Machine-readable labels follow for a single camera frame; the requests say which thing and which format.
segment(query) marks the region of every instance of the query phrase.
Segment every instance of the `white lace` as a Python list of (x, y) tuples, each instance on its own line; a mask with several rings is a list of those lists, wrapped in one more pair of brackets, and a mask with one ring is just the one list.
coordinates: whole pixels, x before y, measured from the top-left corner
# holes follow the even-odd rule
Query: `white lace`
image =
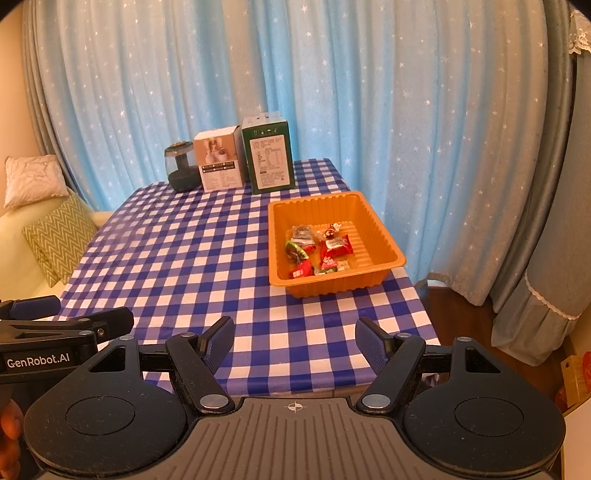
[(576, 317), (573, 317), (572, 315), (568, 315), (565, 312), (563, 312), (562, 310), (560, 310), (559, 308), (555, 307), (554, 305), (552, 305), (548, 300), (546, 300), (538, 291), (536, 291), (534, 289), (534, 287), (531, 286), (530, 283), (530, 279), (527, 278), (527, 270), (525, 270), (525, 284), (527, 285), (527, 289), (531, 292), (531, 294), (537, 298), (540, 302), (542, 302), (544, 305), (546, 305), (550, 310), (552, 310), (554, 313), (557, 313), (558, 315), (560, 315), (562, 318), (565, 318), (567, 320), (578, 320), (580, 315), (577, 315)]
[(572, 10), (570, 13), (569, 53), (581, 55), (583, 50), (591, 53), (591, 44), (587, 35), (591, 37), (591, 22), (578, 10)]

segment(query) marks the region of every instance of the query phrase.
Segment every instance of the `human hand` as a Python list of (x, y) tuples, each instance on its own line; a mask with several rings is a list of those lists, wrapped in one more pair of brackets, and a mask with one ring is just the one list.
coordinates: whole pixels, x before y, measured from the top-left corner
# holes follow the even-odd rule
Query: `human hand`
[(0, 426), (4, 433), (0, 439), (0, 473), (6, 480), (17, 480), (21, 472), (18, 438), (22, 433), (22, 411), (14, 400), (0, 414)]

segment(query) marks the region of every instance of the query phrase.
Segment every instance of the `wall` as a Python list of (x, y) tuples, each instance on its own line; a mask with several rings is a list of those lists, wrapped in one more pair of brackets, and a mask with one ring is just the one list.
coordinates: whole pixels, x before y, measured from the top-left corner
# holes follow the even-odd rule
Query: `wall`
[(0, 21), (0, 215), (4, 214), (6, 157), (39, 155), (22, 71), (21, 33), (19, 4)]
[(577, 355), (591, 351), (591, 305), (579, 317), (577, 326), (570, 334), (570, 342)]

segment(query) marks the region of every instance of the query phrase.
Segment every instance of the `orange plastic tray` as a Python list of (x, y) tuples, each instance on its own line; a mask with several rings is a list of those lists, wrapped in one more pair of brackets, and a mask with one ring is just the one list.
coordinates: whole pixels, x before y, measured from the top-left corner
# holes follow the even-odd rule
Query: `orange plastic tray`
[[(342, 222), (340, 233), (349, 235), (353, 254), (339, 258), (348, 260), (349, 270), (304, 278), (289, 278), (295, 268), (285, 254), (285, 242), (291, 228), (311, 225), (327, 228)], [(318, 267), (320, 248), (310, 254)], [(382, 283), (395, 267), (402, 267), (406, 258), (386, 227), (361, 192), (332, 193), (269, 203), (269, 282), (285, 287), (294, 297), (312, 297), (326, 293), (372, 287)]]

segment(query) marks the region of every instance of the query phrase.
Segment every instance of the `candy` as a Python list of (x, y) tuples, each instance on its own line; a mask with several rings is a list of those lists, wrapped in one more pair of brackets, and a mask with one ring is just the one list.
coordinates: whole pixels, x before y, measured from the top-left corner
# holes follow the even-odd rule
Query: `candy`
[(326, 275), (327, 273), (334, 273), (336, 272), (336, 267), (333, 268), (315, 268), (314, 275)]
[(310, 258), (302, 247), (292, 241), (285, 243), (285, 253), (298, 264)]
[(339, 230), (342, 226), (343, 224), (339, 222), (331, 223), (326, 230), (318, 230), (318, 232), (316, 232), (316, 236), (320, 242), (334, 238), (335, 235), (339, 233)]
[(338, 262), (336, 263), (336, 271), (340, 272), (341, 270), (348, 270), (351, 267), (349, 266), (349, 262), (347, 262), (346, 260), (338, 260)]
[(291, 228), (291, 242), (299, 245), (305, 252), (316, 250), (316, 243), (310, 225), (298, 225)]
[(314, 270), (312, 269), (312, 262), (309, 258), (302, 260), (297, 268), (290, 271), (291, 278), (309, 277), (310, 275), (314, 275)]
[(353, 253), (353, 247), (349, 242), (349, 235), (338, 236), (325, 240), (320, 244), (320, 258), (342, 257)]
[(332, 257), (325, 257), (320, 265), (321, 270), (325, 270), (327, 268), (336, 268), (337, 262), (333, 260)]

